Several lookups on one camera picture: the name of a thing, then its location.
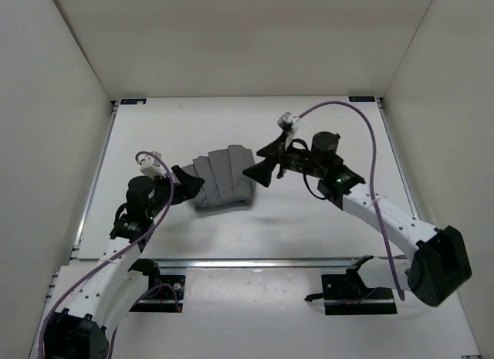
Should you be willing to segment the grey pleated skirt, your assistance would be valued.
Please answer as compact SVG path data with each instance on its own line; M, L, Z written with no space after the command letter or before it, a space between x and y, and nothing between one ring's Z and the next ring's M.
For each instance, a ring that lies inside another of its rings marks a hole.
M192 199L195 211L217 211L241 205L250 206L255 198L256 183L243 171L255 163L250 149L239 144L210 151L182 169L202 178L200 192Z

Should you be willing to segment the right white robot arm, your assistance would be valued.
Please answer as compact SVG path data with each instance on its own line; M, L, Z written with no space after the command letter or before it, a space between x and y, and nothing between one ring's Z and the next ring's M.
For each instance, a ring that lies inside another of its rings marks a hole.
M401 250L403 258L398 260L376 256L358 259L347 268L343 279L332 285L336 299L363 300L377 288L402 288L430 307L439 306L472 275L461 232L423 222L377 195L337 155L339 139L339 134L323 131L307 144L281 133L258 151L262 161L243 174L264 187L270 186L272 177L282 178L286 171L317 178L319 200L359 218Z

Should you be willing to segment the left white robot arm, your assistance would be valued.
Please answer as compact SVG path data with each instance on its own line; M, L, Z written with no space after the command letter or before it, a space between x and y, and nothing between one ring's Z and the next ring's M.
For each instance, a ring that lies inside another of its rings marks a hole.
M52 306L39 334L40 358L109 358L120 321L161 288L157 263L143 259L169 208L197 196L205 181L182 168L145 164L127 185L97 265Z

